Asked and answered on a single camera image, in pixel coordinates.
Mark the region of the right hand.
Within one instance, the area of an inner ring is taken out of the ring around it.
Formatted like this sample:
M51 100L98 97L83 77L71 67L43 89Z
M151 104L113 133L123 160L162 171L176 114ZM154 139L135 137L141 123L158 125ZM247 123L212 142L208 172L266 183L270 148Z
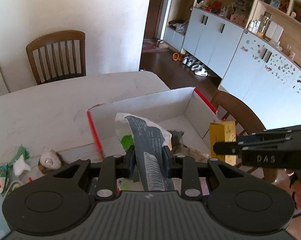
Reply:
M298 178L296 171L286 169L286 174L290 178L290 189L292 189L293 200L298 211L301 211L301 181Z

